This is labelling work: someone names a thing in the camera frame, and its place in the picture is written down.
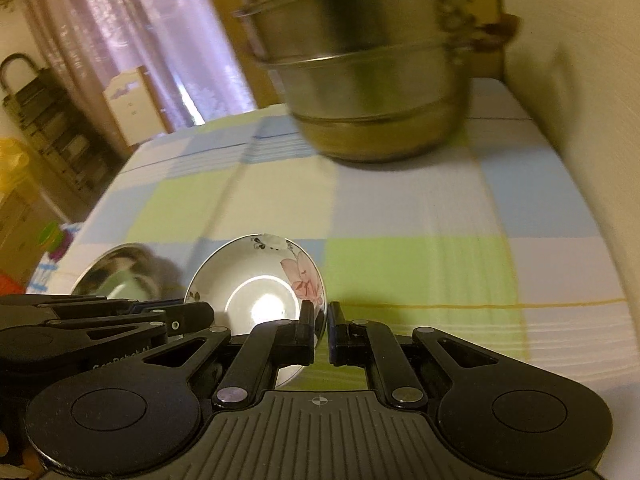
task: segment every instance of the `drawer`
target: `drawer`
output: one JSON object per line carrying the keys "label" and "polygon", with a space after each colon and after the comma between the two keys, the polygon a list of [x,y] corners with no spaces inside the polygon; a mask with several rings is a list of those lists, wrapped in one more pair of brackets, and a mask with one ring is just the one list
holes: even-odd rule
{"label": "drawer", "polygon": [[0,246],[0,269],[22,285],[27,285],[44,254],[38,247],[38,235],[46,223],[46,219],[26,208]]}
{"label": "drawer", "polygon": [[0,205],[0,246],[27,208],[27,203],[15,191],[9,193],[2,201]]}

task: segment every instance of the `metal screw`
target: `metal screw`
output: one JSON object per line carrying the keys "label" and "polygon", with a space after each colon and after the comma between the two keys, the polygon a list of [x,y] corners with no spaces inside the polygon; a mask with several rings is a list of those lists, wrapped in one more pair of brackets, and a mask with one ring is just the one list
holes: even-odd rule
{"label": "metal screw", "polygon": [[230,386],[228,388],[222,388],[217,393],[218,398],[225,404],[234,404],[236,402],[242,402],[249,394],[244,388],[238,388],[237,386]]}
{"label": "metal screw", "polygon": [[423,394],[418,388],[403,386],[393,390],[391,396],[398,402],[418,402],[422,399]]}

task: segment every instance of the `metal bowl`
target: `metal bowl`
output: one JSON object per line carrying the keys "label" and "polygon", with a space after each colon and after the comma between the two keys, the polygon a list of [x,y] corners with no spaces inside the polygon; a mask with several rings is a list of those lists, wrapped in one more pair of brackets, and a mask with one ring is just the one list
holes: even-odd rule
{"label": "metal bowl", "polygon": [[127,300],[159,300],[156,259],[144,245],[124,244],[104,253],[78,279],[72,294]]}

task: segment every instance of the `green square pattern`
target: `green square pattern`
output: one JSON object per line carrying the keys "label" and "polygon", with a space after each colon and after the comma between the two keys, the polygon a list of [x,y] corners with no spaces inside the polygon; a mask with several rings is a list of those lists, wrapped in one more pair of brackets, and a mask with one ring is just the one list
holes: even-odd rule
{"label": "green square pattern", "polygon": [[233,128],[235,126],[245,126],[246,124],[252,123],[254,123],[256,128],[258,128],[258,125],[263,118],[280,115],[287,115],[287,107],[283,104],[271,105],[266,108],[254,110],[253,112],[229,115],[213,121],[207,121],[201,126],[194,126],[191,131],[195,134],[209,134],[215,130],[223,130],[224,128]]}
{"label": "green square pattern", "polygon": [[[514,359],[527,361],[527,335],[520,308],[411,308],[349,306],[342,310],[346,319],[369,319],[388,325],[398,335],[411,335],[414,328],[433,326],[477,345]],[[316,349],[313,365],[305,368],[284,390],[365,390],[364,370],[329,364],[327,338]]]}
{"label": "green square pattern", "polygon": [[163,180],[127,233],[127,242],[193,242],[206,232],[233,170]]}
{"label": "green square pattern", "polygon": [[351,305],[517,304],[507,240],[493,237],[331,238],[322,276]]}

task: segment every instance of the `bowl rim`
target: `bowl rim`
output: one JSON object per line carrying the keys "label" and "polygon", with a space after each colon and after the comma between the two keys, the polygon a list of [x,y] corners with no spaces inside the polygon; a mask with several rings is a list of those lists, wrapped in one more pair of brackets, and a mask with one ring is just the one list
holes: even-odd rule
{"label": "bowl rim", "polygon": [[129,242],[129,243],[126,243],[126,244],[116,245],[116,246],[112,247],[111,249],[109,249],[108,251],[104,251],[94,261],[92,261],[91,264],[89,264],[89,266],[85,270],[82,271],[82,274],[80,274],[78,279],[74,282],[74,286],[71,289],[71,294],[73,295],[75,293],[76,288],[78,288],[78,285],[80,285],[80,282],[82,282],[84,277],[89,272],[91,272],[91,270],[97,264],[99,264],[103,259],[105,259],[107,256],[109,256],[111,253],[114,253],[114,252],[122,250],[122,249],[136,249],[136,250],[144,253],[146,256],[148,256],[149,260],[153,262],[154,269],[157,270],[156,269],[156,263],[155,263],[155,256],[152,253],[152,251],[145,244],[140,244],[140,243],[136,243],[136,242]]}
{"label": "bowl rim", "polygon": [[295,243],[295,241],[291,240],[290,238],[284,237],[284,236],[280,236],[280,235],[273,235],[270,233],[254,233],[254,234],[250,234],[250,235],[242,235],[239,236],[237,238],[234,238],[233,240],[229,240],[227,243],[225,243],[224,245],[222,245],[221,247],[217,248],[215,251],[213,251],[206,260],[204,260],[204,262],[198,267],[198,270],[196,270],[196,272],[194,273],[191,281],[189,282],[189,286],[187,287],[185,293],[184,293],[184,302],[187,301],[187,299],[189,298],[189,291],[191,290],[191,287],[193,286],[193,282],[196,280],[196,277],[198,276],[198,274],[200,273],[200,271],[207,265],[207,263],[209,263],[209,260],[212,259],[214,256],[216,256],[216,254],[218,254],[220,251],[222,251],[222,249],[225,249],[227,246],[238,242],[240,240],[244,240],[245,238],[253,238],[253,237],[260,237],[260,236],[276,236],[278,238],[282,238],[284,241],[286,242],[290,242],[291,244],[293,244],[294,246],[296,246],[297,248],[299,248],[303,253],[306,254],[306,256],[308,256],[308,258],[311,260],[311,263],[314,264],[314,268],[316,269],[316,271],[318,272],[318,277],[320,278],[320,285],[322,286],[322,304],[321,304],[321,312],[322,312],[322,326],[320,328],[320,330],[315,333],[317,339],[316,339],[316,348],[318,347],[318,345],[320,344],[320,340],[322,339],[322,336],[324,335],[324,330],[326,328],[326,311],[327,311],[327,307],[328,307],[328,300],[326,297],[326,288],[324,287],[324,279],[322,278],[322,273],[320,272],[320,269],[318,267],[318,264],[316,264],[316,262],[313,260],[313,258],[311,257],[311,254],[308,253],[308,251],[305,250],[305,248],[301,247],[299,244]]}

